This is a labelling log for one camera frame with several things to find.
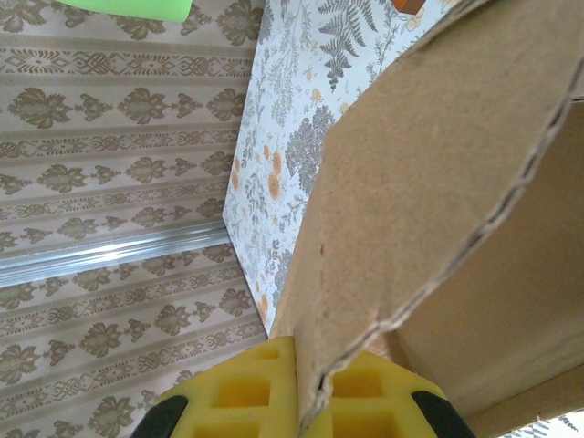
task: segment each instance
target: patterned wallpaper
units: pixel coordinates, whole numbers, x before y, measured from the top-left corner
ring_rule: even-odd
[[[156,398],[266,339],[230,245],[0,289],[0,436],[128,436]]]
[[[260,0],[0,2],[0,258],[221,220]]]
[[[224,220],[268,332],[325,132],[457,1],[266,1]]]

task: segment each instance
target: aluminum strip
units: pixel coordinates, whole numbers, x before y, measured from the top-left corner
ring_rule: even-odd
[[[0,287],[229,243],[223,222],[0,260]]]

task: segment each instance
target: square hole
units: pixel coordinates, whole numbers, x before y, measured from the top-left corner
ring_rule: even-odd
[[[333,412],[333,438],[406,438],[397,429],[391,411]]]
[[[222,424],[201,425],[194,430],[193,438],[258,438],[257,422],[224,422]]]
[[[332,376],[332,396],[340,399],[382,397],[381,377],[376,370],[345,370]]]
[[[263,347],[255,352],[256,359],[271,360],[280,357],[280,350],[274,347]]]
[[[270,404],[270,380],[265,377],[236,377],[219,384],[214,408],[244,408]]]

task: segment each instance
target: orange object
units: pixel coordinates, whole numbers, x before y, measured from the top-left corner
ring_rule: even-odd
[[[415,16],[426,0],[391,0],[395,8],[404,14],[412,14]]]

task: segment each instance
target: cardboard flap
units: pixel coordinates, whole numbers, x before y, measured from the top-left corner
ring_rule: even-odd
[[[510,215],[398,330],[466,416],[584,363],[583,169],[577,103]]]
[[[526,188],[576,87],[583,8],[463,2],[328,131],[272,331],[296,339],[303,430],[330,374],[398,328]]]

